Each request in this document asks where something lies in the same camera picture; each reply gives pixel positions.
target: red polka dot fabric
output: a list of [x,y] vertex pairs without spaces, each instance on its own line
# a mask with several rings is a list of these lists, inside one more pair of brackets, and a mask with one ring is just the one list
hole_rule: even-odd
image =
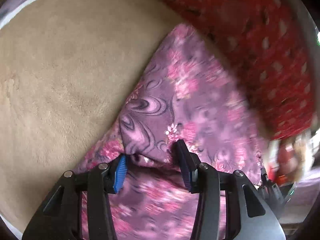
[[227,56],[273,139],[297,135],[314,113],[307,51],[282,0],[165,0]]

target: purple floral fabric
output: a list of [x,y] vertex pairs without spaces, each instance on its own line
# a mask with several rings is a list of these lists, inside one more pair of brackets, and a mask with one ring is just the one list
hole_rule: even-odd
[[[219,171],[241,169],[252,183],[260,182],[265,146],[247,102],[233,76],[184,24],[164,39],[113,127],[75,169],[130,156],[123,189],[109,196],[118,239],[190,239],[198,195],[184,188],[171,152],[180,138],[202,162]],[[224,196],[220,208],[222,237]],[[85,194],[82,220],[89,239]]]

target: beige fleece blanket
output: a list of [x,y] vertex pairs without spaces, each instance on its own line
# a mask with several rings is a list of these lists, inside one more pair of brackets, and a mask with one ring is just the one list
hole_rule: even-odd
[[179,22],[158,0],[37,0],[0,30],[0,213],[20,231]]

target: blue gripper pad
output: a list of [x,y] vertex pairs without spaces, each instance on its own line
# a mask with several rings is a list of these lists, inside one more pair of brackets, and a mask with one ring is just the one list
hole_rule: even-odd
[[123,155],[118,163],[118,167],[115,171],[115,182],[113,184],[113,190],[117,194],[118,191],[122,188],[125,175],[127,174],[127,163],[125,160],[125,155]]

